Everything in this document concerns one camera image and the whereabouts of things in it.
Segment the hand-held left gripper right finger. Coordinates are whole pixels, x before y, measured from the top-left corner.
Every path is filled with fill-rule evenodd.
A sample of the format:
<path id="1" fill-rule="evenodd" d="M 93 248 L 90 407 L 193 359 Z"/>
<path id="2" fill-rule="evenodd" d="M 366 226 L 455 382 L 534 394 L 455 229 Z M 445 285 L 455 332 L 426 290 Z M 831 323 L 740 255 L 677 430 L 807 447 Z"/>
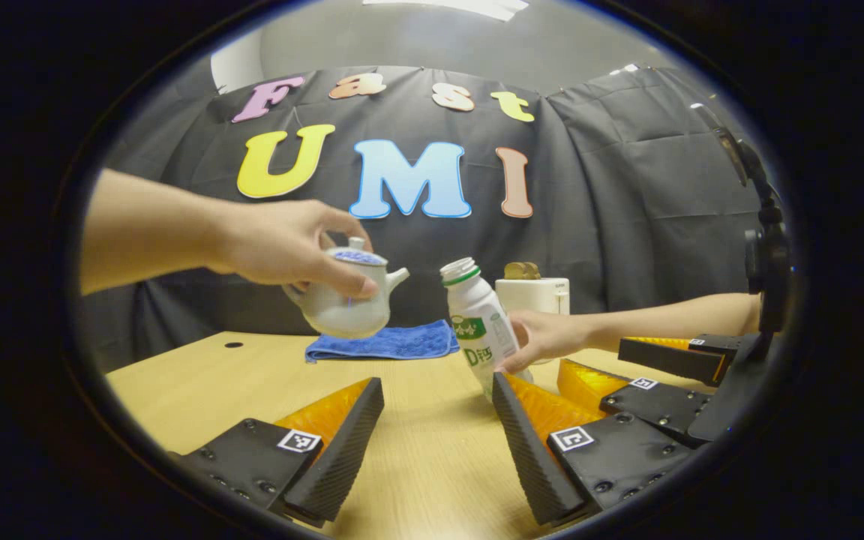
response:
<path id="1" fill-rule="evenodd" d="M 631 412 L 596 415 L 507 373 L 494 374 L 491 402 L 539 525 L 563 525 L 647 494 L 693 455 Z"/>

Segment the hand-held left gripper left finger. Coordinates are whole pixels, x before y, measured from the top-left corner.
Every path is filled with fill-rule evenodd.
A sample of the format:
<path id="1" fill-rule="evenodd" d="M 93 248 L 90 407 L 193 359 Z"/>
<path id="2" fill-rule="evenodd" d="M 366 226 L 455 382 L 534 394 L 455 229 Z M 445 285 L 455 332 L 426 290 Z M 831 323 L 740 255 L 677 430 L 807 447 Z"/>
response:
<path id="1" fill-rule="evenodd" d="M 170 457 L 251 505 L 322 526 L 349 496 L 383 408 L 380 378 L 367 377 L 277 421 L 238 421 Z"/>

